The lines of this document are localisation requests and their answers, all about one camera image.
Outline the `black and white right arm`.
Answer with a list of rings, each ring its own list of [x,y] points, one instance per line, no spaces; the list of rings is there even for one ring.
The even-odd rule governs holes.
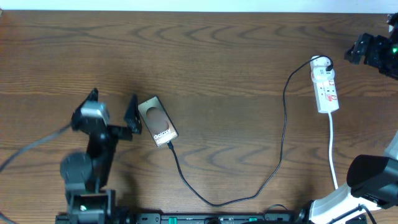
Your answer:
[[[379,73],[397,78],[397,14],[388,17],[389,37],[361,34],[345,53],[345,60],[377,68]],[[311,79],[319,113],[331,115],[339,108],[333,61],[326,55],[313,56]],[[328,196],[310,201],[292,223],[346,223],[362,213],[397,205],[397,138],[382,156],[359,155],[351,163],[346,182],[334,185]]]

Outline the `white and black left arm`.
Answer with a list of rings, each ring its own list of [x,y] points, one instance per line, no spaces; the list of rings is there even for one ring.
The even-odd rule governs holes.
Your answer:
[[[93,89],[73,112],[71,127],[88,135],[85,152],[73,152],[60,163],[65,183],[67,212],[55,218],[56,224],[135,223],[128,208],[116,206],[115,190],[106,190],[108,177],[120,140],[132,141],[142,132],[137,96],[133,95],[124,115],[126,126],[109,123],[109,112]]]

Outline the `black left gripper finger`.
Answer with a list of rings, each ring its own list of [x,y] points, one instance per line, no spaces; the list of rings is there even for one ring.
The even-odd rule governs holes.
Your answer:
[[[141,134],[142,123],[138,110],[138,99],[137,95],[133,94],[129,105],[127,107],[126,113],[124,115],[124,121],[127,127],[132,131],[133,134]]]
[[[76,108],[75,112],[80,111],[80,109],[83,107],[83,105],[87,102],[87,101],[98,101],[98,89],[97,88],[93,88],[89,95],[86,97],[85,100],[83,100],[83,102]]]

